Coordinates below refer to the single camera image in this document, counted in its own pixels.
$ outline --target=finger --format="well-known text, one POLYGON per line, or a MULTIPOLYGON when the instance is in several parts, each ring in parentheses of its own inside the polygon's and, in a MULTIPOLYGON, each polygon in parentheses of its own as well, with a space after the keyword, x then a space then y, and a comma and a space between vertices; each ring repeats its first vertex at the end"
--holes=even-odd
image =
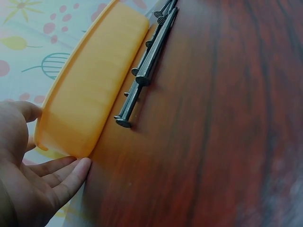
POLYGON ((26 165, 21 164, 20 170, 26 177, 26 179, 41 192, 46 193, 51 189, 46 182, 44 182, 36 173, 34 173, 26 165))
POLYGON ((55 210, 60 209, 76 194, 86 179, 90 165, 89 158, 81 159, 71 174, 61 184, 53 188, 53 193, 47 194, 55 210))
POLYGON ((63 180, 65 180, 69 174, 71 174, 71 172, 74 170, 79 161, 80 160, 76 160, 70 163, 69 165, 63 167, 62 169, 53 172, 52 174, 45 175, 42 177, 42 179, 46 183, 48 183, 51 188, 54 188, 59 185, 63 180))
POLYGON ((34 173, 36 173, 38 176, 45 176, 48 174, 52 174, 53 172, 57 171, 58 169, 61 169, 73 161, 75 161, 76 158, 72 156, 68 157, 62 157, 59 159, 55 159, 49 162, 45 162, 39 165, 30 165, 28 166, 34 173))
POLYGON ((34 142, 34 137, 28 137, 26 152, 34 149, 36 147, 34 142))
POLYGON ((24 116, 26 122, 33 122, 42 114, 41 108, 30 102, 17 101, 17 102, 9 102, 8 104, 17 108, 24 116))

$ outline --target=wooden surface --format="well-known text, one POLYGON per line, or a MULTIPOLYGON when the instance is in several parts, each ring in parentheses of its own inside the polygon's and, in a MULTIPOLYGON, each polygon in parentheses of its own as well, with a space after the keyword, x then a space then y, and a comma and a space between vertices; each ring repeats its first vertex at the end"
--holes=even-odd
POLYGON ((179 0, 152 85, 92 155, 101 227, 303 226, 303 1, 179 0))

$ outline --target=wood grain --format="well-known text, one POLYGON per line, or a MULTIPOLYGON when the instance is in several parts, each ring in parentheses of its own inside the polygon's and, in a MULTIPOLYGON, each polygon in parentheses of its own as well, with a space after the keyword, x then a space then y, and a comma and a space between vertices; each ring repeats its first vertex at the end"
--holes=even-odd
POLYGON ((95 148, 87 214, 102 227, 303 226, 303 1, 178 6, 134 128, 112 117, 128 76, 95 148))

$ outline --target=yellow flower print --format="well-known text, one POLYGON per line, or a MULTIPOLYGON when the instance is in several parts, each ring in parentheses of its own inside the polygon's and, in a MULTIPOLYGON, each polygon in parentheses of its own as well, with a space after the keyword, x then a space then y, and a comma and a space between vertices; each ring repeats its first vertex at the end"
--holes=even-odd
POLYGON ((29 46, 27 45, 27 41, 20 37, 20 36, 10 36, 7 38, 0 39, 0 43, 5 45, 6 47, 15 50, 15 51, 21 51, 27 47, 34 47, 39 48, 41 46, 29 46))
POLYGON ((26 0, 25 2, 23 2, 23 0, 8 0, 8 1, 10 3, 14 4, 15 6, 7 6, 7 8, 11 8, 11 9, 14 9, 14 10, 8 15, 8 17, 5 19, 5 21, 3 22, 3 24, 5 24, 16 13, 18 13, 19 10, 21 11, 21 13, 22 13, 22 15, 23 15, 23 17, 24 17, 24 19, 25 19, 26 22, 28 22, 27 11, 32 11, 32 12, 35 12, 35 13, 43 13, 40 10, 28 7, 28 6, 40 4, 41 1, 33 1, 33 2, 30 2, 31 0, 26 0))

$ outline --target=pink dot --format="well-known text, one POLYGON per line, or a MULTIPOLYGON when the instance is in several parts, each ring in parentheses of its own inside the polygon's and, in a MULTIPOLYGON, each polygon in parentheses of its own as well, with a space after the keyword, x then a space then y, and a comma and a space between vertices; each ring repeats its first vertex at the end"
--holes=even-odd
POLYGON ((46 23, 43 27, 43 32, 45 34, 50 34, 52 33, 56 28, 56 25, 53 22, 46 23))
POLYGON ((146 4, 144 3, 143 0, 133 0, 134 4, 136 4, 138 7, 142 9, 146 9, 146 4))
POLYGON ((22 95, 19 96, 20 101, 27 101, 30 98, 29 93, 23 93, 22 95))
POLYGON ((51 19, 51 20, 55 20, 55 19, 56 19, 56 16, 57 16, 57 14, 53 13, 53 14, 50 16, 50 19, 51 19))
POLYGON ((0 77, 4 77, 9 72, 9 64, 6 61, 0 60, 0 77))
POLYGON ((66 22, 69 21, 71 19, 71 14, 66 14, 63 18, 62 21, 66 22))
POLYGON ((58 36, 53 35, 53 36, 51 37, 51 43, 52 43, 52 44, 55 44, 57 41, 58 41, 58 36))
POLYGON ((62 28, 61 28, 61 31, 67 32, 67 31, 68 31, 68 27, 67 27, 67 26, 62 27, 62 28))
POLYGON ((99 6, 98 6, 98 12, 101 13, 102 10, 104 10, 105 7, 106 7, 106 4, 105 4, 105 3, 99 4, 99 6))
POLYGON ((91 22, 94 22, 95 19, 99 16, 100 12, 94 12, 93 15, 91 15, 91 22))
POLYGON ((45 96, 36 96, 34 98, 35 103, 42 103, 45 100, 45 96))
POLYGON ((61 7, 60 7, 60 12, 61 12, 61 13, 64 13, 64 12, 66 11, 66 9, 67 9, 66 6, 61 6, 61 7))

